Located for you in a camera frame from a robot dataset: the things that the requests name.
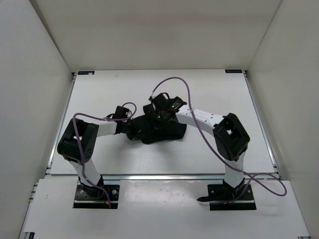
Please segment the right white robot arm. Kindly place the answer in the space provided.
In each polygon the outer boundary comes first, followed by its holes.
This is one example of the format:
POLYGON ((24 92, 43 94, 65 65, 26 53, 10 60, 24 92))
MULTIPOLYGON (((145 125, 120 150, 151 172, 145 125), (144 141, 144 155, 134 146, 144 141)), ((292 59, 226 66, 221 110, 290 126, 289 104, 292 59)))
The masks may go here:
POLYGON ((250 137, 238 117, 229 113, 226 116, 215 115, 183 101, 181 98, 153 100, 143 106, 146 116, 158 122, 174 120, 181 124, 196 127, 201 134, 212 135, 218 156, 225 164, 223 193, 228 199, 236 199, 244 185, 244 156, 250 137))

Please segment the black pleated skirt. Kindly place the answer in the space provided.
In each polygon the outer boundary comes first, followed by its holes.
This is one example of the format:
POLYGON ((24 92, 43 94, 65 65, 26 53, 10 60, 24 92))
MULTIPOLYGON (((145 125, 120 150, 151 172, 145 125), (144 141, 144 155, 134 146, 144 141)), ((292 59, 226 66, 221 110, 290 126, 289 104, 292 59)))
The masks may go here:
POLYGON ((140 129, 144 138, 143 144, 152 144, 166 140, 182 139, 186 133, 187 125, 176 121, 155 122, 146 115, 133 119, 136 129, 140 129))

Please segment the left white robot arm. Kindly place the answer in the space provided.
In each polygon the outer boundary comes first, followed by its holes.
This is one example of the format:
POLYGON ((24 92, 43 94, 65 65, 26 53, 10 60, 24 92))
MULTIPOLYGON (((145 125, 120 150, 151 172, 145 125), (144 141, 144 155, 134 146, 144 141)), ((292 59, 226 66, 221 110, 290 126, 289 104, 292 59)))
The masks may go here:
POLYGON ((58 143, 58 154, 74 167, 83 190, 92 198, 99 198, 106 192, 102 175, 98 173, 92 160, 96 139, 120 133, 134 140, 141 130, 127 114, 97 118, 76 113, 58 143))

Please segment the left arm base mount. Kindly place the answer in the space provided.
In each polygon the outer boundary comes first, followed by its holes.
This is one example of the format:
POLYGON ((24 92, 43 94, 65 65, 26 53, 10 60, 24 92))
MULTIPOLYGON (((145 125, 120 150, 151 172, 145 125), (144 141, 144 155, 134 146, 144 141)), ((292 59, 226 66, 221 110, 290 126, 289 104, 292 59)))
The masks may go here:
POLYGON ((86 185, 77 182, 74 195, 73 208, 75 209, 117 209, 119 201, 120 184, 117 182, 104 182, 104 188, 109 195, 109 201, 104 192, 94 188, 89 190, 86 185))

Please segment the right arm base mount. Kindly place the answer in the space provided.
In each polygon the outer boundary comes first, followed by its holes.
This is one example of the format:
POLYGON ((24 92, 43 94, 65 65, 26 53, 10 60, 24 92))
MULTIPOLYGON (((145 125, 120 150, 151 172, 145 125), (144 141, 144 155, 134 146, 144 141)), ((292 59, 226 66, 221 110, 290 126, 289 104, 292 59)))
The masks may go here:
POLYGON ((222 184, 208 184, 207 196, 197 199, 208 203, 210 211, 253 211, 257 210, 251 185, 244 185, 235 196, 222 184))

